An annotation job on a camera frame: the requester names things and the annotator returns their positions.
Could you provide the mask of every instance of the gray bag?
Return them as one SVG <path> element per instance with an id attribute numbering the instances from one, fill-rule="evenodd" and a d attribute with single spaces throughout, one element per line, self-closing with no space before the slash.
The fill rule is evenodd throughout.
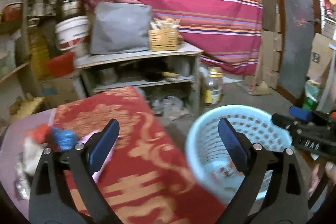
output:
<path id="1" fill-rule="evenodd" d="M 143 4 L 101 2 L 95 9 L 92 54 L 140 52 L 149 49 L 152 7 Z"/>

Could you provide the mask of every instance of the plastic bottle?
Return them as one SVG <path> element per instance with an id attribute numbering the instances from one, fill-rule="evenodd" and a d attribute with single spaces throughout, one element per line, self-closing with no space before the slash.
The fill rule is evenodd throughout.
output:
<path id="1" fill-rule="evenodd" d="M 222 98 L 223 74 L 221 68 L 210 67 L 209 75 L 203 81 L 203 101 L 207 106 L 213 106 Z"/>
<path id="2" fill-rule="evenodd" d="M 49 61 L 49 51 L 47 40 L 42 31 L 37 27 L 39 18 L 28 20 L 28 40 L 30 43 L 31 66 L 39 81 L 50 75 L 47 63 Z"/>

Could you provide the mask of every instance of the silver screw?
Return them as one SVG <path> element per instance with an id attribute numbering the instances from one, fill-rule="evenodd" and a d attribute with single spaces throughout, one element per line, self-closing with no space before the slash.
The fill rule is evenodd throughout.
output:
<path id="1" fill-rule="evenodd" d="M 262 145 L 260 143 L 255 143 L 255 144 L 253 144 L 253 148 L 255 150 L 261 150 L 263 147 L 262 147 Z"/>
<path id="2" fill-rule="evenodd" d="M 51 149 L 49 147 L 43 150 L 43 154 L 46 154 L 46 155 L 48 155 L 50 152 L 51 152 Z"/>
<path id="3" fill-rule="evenodd" d="M 82 150 L 84 148 L 84 143 L 77 143 L 76 145 L 75 145 L 75 149 L 76 150 Z"/>
<path id="4" fill-rule="evenodd" d="M 290 149 L 290 148 L 286 148 L 286 153 L 287 153 L 288 155 L 292 155 L 294 152 L 293 152 L 292 149 Z"/>

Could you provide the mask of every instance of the blue plastic basket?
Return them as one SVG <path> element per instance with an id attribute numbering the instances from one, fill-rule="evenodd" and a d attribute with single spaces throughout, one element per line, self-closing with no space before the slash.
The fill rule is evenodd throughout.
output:
<path id="1" fill-rule="evenodd" d="M 244 133 L 251 143 L 282 152 L 291 147 L 286 130 L 272 124 L 271 115 L 258 108 L 228 105 L 215 108 L 200 116 L 189 130 L 186 158 L 196 180 L 223 204 L 236 194 L 244 176 L 232 164 L 218 134 L 218 122 L 227 118 L 237 132 Z M 265 197 L 272 171 L 267 171 L 256 200 Z"/>

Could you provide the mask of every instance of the wooden pan handle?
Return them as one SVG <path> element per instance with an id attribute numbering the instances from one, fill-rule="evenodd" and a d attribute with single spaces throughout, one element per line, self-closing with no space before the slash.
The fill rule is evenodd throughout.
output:
<path id="1" fill-rule="evenodd" d="M 171 78 L 178 78 L 180 75 L 178 73 L 172 73 L 172 72 L 166 72 L 166 71 L 164 71 L 162 73 L 162 76 L 164 76 L 164 77 L 171 77 Z"/>

